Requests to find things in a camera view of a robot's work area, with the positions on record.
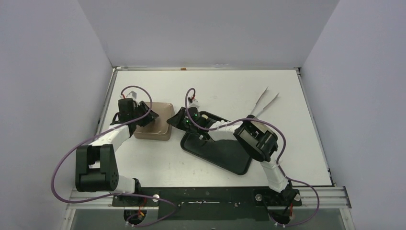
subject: gray wall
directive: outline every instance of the gray wall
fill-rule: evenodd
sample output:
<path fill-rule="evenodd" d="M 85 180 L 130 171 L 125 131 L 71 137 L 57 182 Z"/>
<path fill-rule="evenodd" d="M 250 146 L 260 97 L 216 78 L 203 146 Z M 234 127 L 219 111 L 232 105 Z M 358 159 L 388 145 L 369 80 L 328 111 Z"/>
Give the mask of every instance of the gray wall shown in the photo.
<path fill-rule="evenodd" d="M 341 0 L 303 81 L 359 230 L 406 229 L 406 1 Z"/>
<path fill-rule="evenodd" d="M 338 0 L 79 0 L 114 66 L 300 67 Z"/>
<path fill-rule="evenodd" d="M 94 134 L 112 68 L 76 0 L 0 1 L 0 229 L 59 229 L 56 163 Z M 74 157 L 57 177 L 69 197 Z"/>

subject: metal frame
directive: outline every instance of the metal frame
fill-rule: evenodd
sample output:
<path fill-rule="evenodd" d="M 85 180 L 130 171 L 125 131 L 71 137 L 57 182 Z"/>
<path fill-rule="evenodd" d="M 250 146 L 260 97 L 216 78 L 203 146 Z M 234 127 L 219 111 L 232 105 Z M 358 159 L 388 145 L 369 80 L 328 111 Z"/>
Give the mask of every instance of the metal frame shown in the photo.
<path fill-rule="evenodd" d="M 117 73 L 118 71 L 148 71 L 148 70 L 180 70 L 182 67 L 148 67 L 148 66 L 131 66 L 131 67 L 126 67 L 126 66 L 120 66 L 120 67 L 114 67 L 112 76 L 110 79 L 110 83 L 106 92 L 106 98 L 104 101 L 103 109 L 101 112 L 101 116 L 99 119 L 99 125 L 97 127 L 96 133 L 99 134 L 101 132 L 101 129 L 103 127 L 104 121 L 105 121 L 105 116 L 106 116 L 106 111 L 108 109 L 109 103 L 110 103 L 110 98 L 111 94 L 113 91 L 113 87 L 115 84 L 115 80 L 117 78 Z M 326 165 L 327 165 L 327 160 L 326 156 L 324 153 L 324 149 L 322 146 L 322 143 L 320 141 L 320 136 L 316 127 L 316 123 L 314 121 L 314 117 L 312 114 L 312 111 L 310 109 L 309 103 L 307 101 L 307 97 L 305 94 L 305 90 L 303 88 L 303 83 L 301 79 L 301 74 L 299 68 L 292 68 L 296 70 L 300 85 L 302 87 L 302 91 L 304 94 L 304 98 L 307 104 L 307 108 L 309 110 L 309 114 L 311 116 L 313 126 L 317 135 L 317 139 L 319 141 L 320 148 L 323 153 L 323 157 L 325 159 Z M 212 66 L 201 66 L 201 67 L 187 67 L 187 70 L 279 70 L 279 69 L 273 69 L 273 68 L 267 68 L 267 67 L 232 67 L 229 65 L 222 65 L 222 64 L 216 64 Z M 302 197 L 302 203 L 303 205 L 301 207 L 296 207 L 296 209 L 314 209 L 317 204 L 317 199 L 314 191 L 311 188 L 308 187 L 297 187 L 297 189 L 300 190 L 301 197 Z M 343 218 L 343 223 L 344 227 L 346 230 L 355 230 L 354 223 L 352 221 L 351 213 L 350 213 L 350 199 L 348 198 L 347 191 L 345 187 L 315 187 L 317 190 L 317 193 L 319 194 L 320 197 L 320 208 L 339 208 L 341 212 L 341 216 Z M 104 195 L 106 193 L 102 192 L 97 192 L 97 193 L 81 193 L 78 192 L 76 189 L 72 190 L 72 194 L 70 196 L 70 200 L 81 200 L 81 199 L 86 199 L 86 198 L 91 198 L 91 197 L 96 197 L 100 195 Z M 75 215 L 75 210 L 76 209 L 121 209 L 121 210 L 132 210 L 132 209 L 137 209 L 138 207 L 112 207 L 112 200 L 113 197 L 105 197 L 99 200 L 87 202 L 87 203 L 82 203 L 82 204 L 69 204 L 67 206 L 67 210 L 65 213 L 65 217 L 61 226 L 62 230 L 69 230 L 72 225 L 72 220 Z M 268 207 L 268 209 L 280 209 L 281 207 Z M 158 207 L 144 207 L 146 210 L 157 210 Z"/>

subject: black robot arm segment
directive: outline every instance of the black robot arm segment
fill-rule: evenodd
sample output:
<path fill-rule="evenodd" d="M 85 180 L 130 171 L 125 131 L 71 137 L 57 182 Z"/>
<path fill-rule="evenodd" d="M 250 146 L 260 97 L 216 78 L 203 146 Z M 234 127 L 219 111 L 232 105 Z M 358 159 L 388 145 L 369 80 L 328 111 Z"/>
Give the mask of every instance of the black robot arm segment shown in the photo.
<path fill-rule="evenodd" d="M 118 173 L 115 152 L 132 136 L 137 125 L 146 126 L 153 122 L 158 114 L 151 110 L 143 119 L 119 127 L 120 124 L 141 117 L 149 107 L 144 102 L 138 104 L 132 98 L 120 99 L 118 107 L 119 112 L 109 126 L 109 129 L 114 130 L 76 150 L 75 184 L 79 192 L 140 192 L 141 185 L 136 178 L 127 178 Z"/>

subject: beige container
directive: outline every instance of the beige container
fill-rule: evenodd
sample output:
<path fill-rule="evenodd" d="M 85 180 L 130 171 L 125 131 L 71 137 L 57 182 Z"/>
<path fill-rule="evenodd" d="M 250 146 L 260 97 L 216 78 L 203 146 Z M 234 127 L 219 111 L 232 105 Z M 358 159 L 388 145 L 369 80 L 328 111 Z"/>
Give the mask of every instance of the beige container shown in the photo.
<path fill-rule="evenodd" d="M 166 120 L 175 115 L 173 105 L 171 103 L 153 102 L 152 110 L 159 114 L 159 117 L 145 127 L 137 126 L 137 129 L 134 132 L 135 138 L 169 140 L 172 126 L 166 123 Z"/>

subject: purple cable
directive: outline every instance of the purple cable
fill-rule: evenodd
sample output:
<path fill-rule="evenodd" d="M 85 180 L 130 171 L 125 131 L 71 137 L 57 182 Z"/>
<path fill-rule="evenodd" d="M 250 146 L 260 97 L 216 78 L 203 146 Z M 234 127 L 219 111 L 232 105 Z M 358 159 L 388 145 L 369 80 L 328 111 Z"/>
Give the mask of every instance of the purple cable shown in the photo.
<path fill-rule="evenodd" d="M 228 123 L 227 125 L 221 125 L 221 126 L 215 127 L 215 128 L 205 128 L 205 127 L 201 127 L 200 125 L 198 125 L 198 124 L 192 119 L 192 116 L 190 115 L 189 110 L 188 110 L 188 95 L 189 95 L 190 91 L 193 91 L 193 95 L 196 94 L 196 90 L 195 90 L 194 88 L 190 88 L 190 89 L 187 91 L 186 96 L 185 96 L 186 114 L 188 115 L 189 120 L 194 124 L 194 126 L 198 127 L 199 129 L 202 129 L 202 130 L 205 130 L 205 131 L 214 131 L 214 130 L 217 130 L 217 129 L 219 129 L 219 128 L 223 128 L 223 127 L 226 127 L 226 126 L 233 125 L 233 124 L 235 124 L 235 123 L 237 123 L 237 122 L 240 122 L 240 121 L 256 121 L 256 122 L 263 123 L 263 124 L 265 124 L 265 125 L 267 125 L 267 126 L 273 128 L 273 129 L 275 129 L 275 130 L 279 133 L 279 135 L 280 135 L 280 136 L 282 137 L 282 139 L 283 139 L 283 146 L 282 146 L 281 153 L 279 154 L 278 158 L 276 159 L 276 164 L 278 165 L 278 167 L 279 167 L 279 169 L 281 170 L 282 174 L 283 174 L 288 180 L 291 180 L 291 181 L 296 182 L 296 183 L 304 184 L 304 185 L 310 187 L 310 188 L 314 191 L 314 193 L 316 194 L 316 197 L 317 197 L 317 206 L 316 206 L 316 209 L 315 209 L 315 211 L 313 212 L 313 214 L 312 214 L 309 218 L 307 218 L 307 219 L 305 219 L 305 220 L 302 220 L 302 221 L 300 221 L 300 222 L 293 223 L 293 224 L 289 224 L 289 225 L 285 225 L 285 226 L 286 226 L 286 227 L 297 226 L 297 225 L 306 223 L 306 222 L 308 222 L 309 220 L 311 220 L 311 219 L 317 214 L 317 212 L 318 212 L 318 210 L 319 210 L 319 208 L 320 208 L 320 197 L 319 197 L 319 195 L 318 195 L 316 189 L 315 189 L 313 186 L 309 185 L 309 184 L 306 183 L 306 182 L 298 181 L 298 180 L 295 180 L 295 179 L 292 179 L 292 178 L 288 177 L 288 176 L 285 174 L 285 171 L 282 169 L 281 165 L 279 164 L 279 160 L 281 159 L 281 156 L 282 156 L 282 154 L 285 152 L 285 148 L 286 148 L 286 138 L 285 138 L 285 135 L 284 135 L 276 126 L 274 126 L 274 125 L 272 125 L 272 124 L 270 124 L 270 123 L 268 123 L 268 122 L 266 122 L 266 121 L 261 121 L 261 120 L 257 120 L 257 119 L 253 119 L 253 118 L 241 118 L 241 119 L 237 119 L 237 120 L 235 120 L 235 121 L 232 121 L 232 122 Z"/>
<path fill-rule="evenodd" d="M 52 194 L 53 194 L 58 200 L 60 200 L 60 201 L 62 201 L 62 202 L 64 202 L 64 203 L 68 203 L 68 204 L 80 204 L 80 203 L 85 203 L 85 202 L 97 200 L 97 199 L 104 198 L 104 197 L 108 197 L 108 196 L 124 195 L 124 196 L 144 197 L 144 198 L 150 198 L 150 199 L 153 198 L 153 199 L 160 200 L 160 201 L 162 201 L 162 202 L 168 203 L 168 204 L 173 205 L 174 207 L 176 207 L 175 204 L 173 204 L 172 202 L 170 202 L 170 201 L 168 201 L 168 200 L 165 200 L 165 199 L 162 199 L 162 198 L 155 198 L 155 197 L 151 197 L 151 196 L 147 196 L 147 195 L 140 195 L 140 194 L 120 194 L 120 193 L 112 193 L 112 194 L 106 194 L 106 195 L 101 195 L 101 196 L 89 198 L 89 199 L 86 199 L 86 200 L 66 200 L 66 199 L 62 198 L 62 197 L 56 192 L 56 190 L 55 190 L 55 177 L 56 177 L 56 173 L 58 172 L 58 170 L 59 170 L 59 168 L 61 167 L 62 163 L 66 160 L 66 158 L 67 158 L 71 153 L 73 153 L 73 151 L 75 151 L 75 149 L 77 149 L 79 146 L 81 146 L 81 145 L 83 145 L 83 144 L 85 144 L 85 143 L 88 143 L 88 142 L 90 142 L 90 141 L 92 141 L 92 140 L 94 140 L 94 139 L 96 139 L 96 138 L 99 138 L 99 137 L 103 136 L 104 134 L 109 133 L 109 132 L 111 132 L 111 131 L 113 131 L 113 130 L 115 130 L 115 129 L 117 129 L 117 128 L 126 126 L 126 125 L 128 125 L 128 124 L 130 124 L 130 123 L 132 123 L 132 122 L 141 120 L 142 118 L 146 117 L 146 116 L 149 114 L 149 112 L 151 112 L 151 109 L 152 109 L 152 98 L 151 98 L 151 95 L 149 95 L 149 93 L 148 93 L 145 89 L 143 89 L 143 88 L 141 88 L 141 87 L 139 87 L 139 86 L 135 86 L 135 85 L 131 85 L 131 86 L 125 87 L 125 88 L 121 91 L 120 94 L 123 94 L 124 90 L 126 90 L 126 89 L 128 89 L 128 88 L 137 88 L 137 89 L 140 89 L 140 90 L 142 90 L 142 91 L 145 92 L 145 94 L 148 96 L 149 101 L 150 101 L 150 104 L 151 104 L 150 107 L 149 107 L 149 109 L 148 109 L 148 111 L 147 111 L 144 115 L 142 115 L 141 117 L 138 117 L 138 118 L 133 119 L 133 120 L 131 120 L 131 121 L 127 121 L 127 122 L 125 122 L 125 123 L 122 123 L 122 124 L 116 126 L 115 128 L 108 129 L 108 130 L 106 130 L 106 131 L 104 131 L 104 132 L 101 132 L 100 134 L 97 134 L 97 135 L 95 135 L 95 136 L 93 136 L 93 137 L 91 137 L 91 138 L 88 138 L 88 139 L 82 141 L 81 143 L 77 144 L 77 145 L 76 145 L 75 147 L 73 147 L 71 150 L 69 150 L 69 151 L 62 157 L 62 159 L 59 161 L 59 163 L 56 165 L 56 168 L 55 168 L 54 172 L 52 173 L 52 178 L 51 178 L 51 191 L 52 191 Z M 156 220 L 156 221 L 154 221 L 154 222 L 152 222 L 152 223 L 143 225 L 143 226 L 148 226 L 148 225 L 157 223 L 158 221 L 161 221 L 161 220 L 163 220 L 163 219 L 169 217 L 170 215 L 172 215 L 173 213 L 175 213 L 175 211 L 176 211 L 176 209 L 175 209 L 173 212 L 169 213 L 168 215 L 166 215 L 166 216 L 164 216 L 164 217 L 162 217 L 162 218 L 160 218 L 160 219 L 158 219 L 158 220 Z"/>

